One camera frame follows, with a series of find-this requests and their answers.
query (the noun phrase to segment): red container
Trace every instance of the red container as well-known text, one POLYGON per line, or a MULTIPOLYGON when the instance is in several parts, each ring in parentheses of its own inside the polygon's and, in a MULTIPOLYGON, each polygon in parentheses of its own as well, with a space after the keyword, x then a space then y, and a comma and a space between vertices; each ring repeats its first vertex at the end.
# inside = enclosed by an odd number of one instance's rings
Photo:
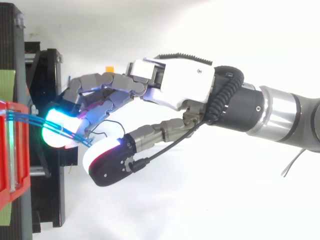
POLYGON ((28 108, 15 102, 0 101, 0 209, 20 197, 30 187, 29 126, 23 122, 13 122, 15 189, 11 190, 9 166, 9 138, 6 112, 28 114, 28 108))

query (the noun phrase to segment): white wall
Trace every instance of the white wall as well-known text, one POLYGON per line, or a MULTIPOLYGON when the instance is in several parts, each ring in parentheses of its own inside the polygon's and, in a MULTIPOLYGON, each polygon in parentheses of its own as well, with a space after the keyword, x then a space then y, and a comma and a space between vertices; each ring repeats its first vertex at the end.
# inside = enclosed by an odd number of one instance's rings
MULTIPOLYGON (((245 81, 320 97, 317 0, 14 0, 25 39, 57 48, 62 77, 163 53, 241 69, 245 81)), ((113 113, 128 132, 182 115, 136 100, 113 113), (150 115, 151 110, 157 114, 150 115)), ((110 136, 120 136, 104 126, 110 136)), ((143 153, 150 156, 159 144, 143 153)), ((66 222, 36 240, 318 240, 320 160, 298 148, 203 126, 137 174, 100 188, 65 169, 66 222)))

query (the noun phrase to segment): black connector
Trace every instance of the black connector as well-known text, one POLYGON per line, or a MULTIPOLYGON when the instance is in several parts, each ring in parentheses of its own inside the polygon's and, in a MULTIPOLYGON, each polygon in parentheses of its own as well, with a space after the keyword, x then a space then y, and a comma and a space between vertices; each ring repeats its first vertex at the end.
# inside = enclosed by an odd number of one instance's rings
POLYGON ((141 158, 137 161, 130 162, 129 167, 132 172, 136 173, 136 172, 140 171, 141 169, 143 169, 148 163, 150 163, 150 160, 148 157, 141 158))

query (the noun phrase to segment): blue wire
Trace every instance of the blue wire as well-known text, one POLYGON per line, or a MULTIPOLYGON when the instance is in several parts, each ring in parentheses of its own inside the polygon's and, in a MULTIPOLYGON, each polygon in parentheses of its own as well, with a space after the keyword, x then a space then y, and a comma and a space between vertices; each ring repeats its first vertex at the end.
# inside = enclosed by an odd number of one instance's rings
MULTIPOLYGON (((20 113, 20 112, 10 112, 8 113, 8 115, 16 115, 16 116, 22 116, 22 117, 26 117, 27 119, 34 119, 36 121, 42 122, 42 123, 46 123, 47 125, 51 125, 51 126, 55 126, 56 129, 60 130, 62 129, 62 126, 56 124, 55 122, 52 121, 48 121, 42 117, 38 117, 38 116, 33 116, 33 115, 29 115, 29 114, 25 114, 25 113, 20 113)), ((63 128, 63 132, 69 134, 69 135, 76 135, 76 133, 69 131, 66 128, 63 128)))
POLYGON ((79 134, 76 134, 66 128, 62 128, 62 126, 52 122, 52 121, 48 121, 48 120, 45 120, 44 118, 42 117, 38 117, 38 116, 33 116, 33 115, 29 115, 29 114, 25 114, 25 113, 20 113, 20 112, 8 112, 7 113, 8 116, 17 116, 17 117, 21 117, 22 119, 23 118, 26 118, 27 120, 33 120, 33 121, 38 121, 38 122, 41 122, 43 124, 47 124, 48 126, 51 126, 57 130, 61 130, 68 134, 68 135, 71 135, 71 136, 77 136, 79 139, 81 139, 83 142, 86 142, 88 143, 89 145, 92 145, 91 142, 89 142, 87 139, 85 139, 83 136, 79 135, 79 134))
POLYGON ((68 139, 79 141, 80 143, 84 144, 86 147, 90 147, 89 144, 87 144, 86 142, 83 142, 81 139, 78 139, 78 138, 75 138, 75 137, 70 137, 69 135, 61 134, 61 132, 56 131, 55 129, 52 129, 51 127, 43 126, 42 124, 39 124, 39 123, 36 123, 36 122, 27 121, 27 120, 23 120, 23 119, 19 119, 19 118, 7 118, 7 120, 8 121, 21 122, 21 123, 27 123, 27 124, 35 125, 35 126, 38 126, 38 127, 41 127, 41 128, 46 128, 46 129, 49 129, 50 131, 52 131, 52 132, 54 132, 56 134, 59 134, 59 135, 61 135, 63 137, 66 137, 68 139))
POLYGON ((29 119, 27 116, 14 116, 13 114, 9 114, 9 118, 13 118, 13 119, 17 119, 17 120, 27 120, 27 121, 36 121, 36 122, 40 122, 42 126, 44 125, 47 125, 53 129, 56 129, 58 131, 61 131, 62 129, 62 132, 74 137, 75 139, 77 139, 77 141, 80 141, 80 142, 87 142, 89 143, 86 139, 84 139, 82 136, 79 136, 78 134, 74 134, 73 132, 69 131, 69 130, 66 130, 65 128, 62 128, 61 126, 60 127, 55 127, 55 126, 52 126, 52 124, 50 124, 50 122, 46 122, 46 121, 43 121, 43 120, 35 120, 35 119, 29 119))
POLYGON ((61 134, 61 131, 57 131, 56 129, 53 129, 52 127, 47 127, 47 126, 44 126, 43 124, 39 124, 39 123, 36 123, 36 122, 33 122, 33 121, 28 121, 28 120, 25 120, 23 118, 17 118, 17 117, 7 117, 6 118, 7 121, 15 121, 15 122, 21 122, 21 123, 26 123, 26 124, 31 124, 31 125, 34 125, 34 126, 37 126, 37 127, 40 127, 40 128, 46 128, 58 135, 61 135, 63 137, 66 137, 68 139, 71 139, 71 140, 76 140, 80 143, 82 143, 83 145, 85 145, 86 147, 90 147, 92 144, 88 144, 87 141, 83 141, 81 138, 79 138, 78 136, 75 136, 75 137, 71 137, 69 135, 66 135, 66 134, 61 134))

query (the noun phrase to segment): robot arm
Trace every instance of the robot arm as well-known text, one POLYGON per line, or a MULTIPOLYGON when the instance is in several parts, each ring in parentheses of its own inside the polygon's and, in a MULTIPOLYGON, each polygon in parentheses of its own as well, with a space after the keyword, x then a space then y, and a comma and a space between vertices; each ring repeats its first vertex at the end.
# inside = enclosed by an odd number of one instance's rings
POLYGON ((204 123, 320 152, 320 99, 266 86, 256 89, 244 83, 242 72, 236 68, 213 67, 210 61, 183 54, 137 60, 129 64, 126 75, 75 78, 60 106, 72 106, 69 112, 78 106, 75 112, 89 119, 90 128, 134 97, 186 111, 182 119, 145 125, 121 139, 104 138, 90 147, 83 166, 99 186, 114 184, 139 171, 166 149, 139 160, 133 159, 136 153, 161 141, 175 145, 204 123))

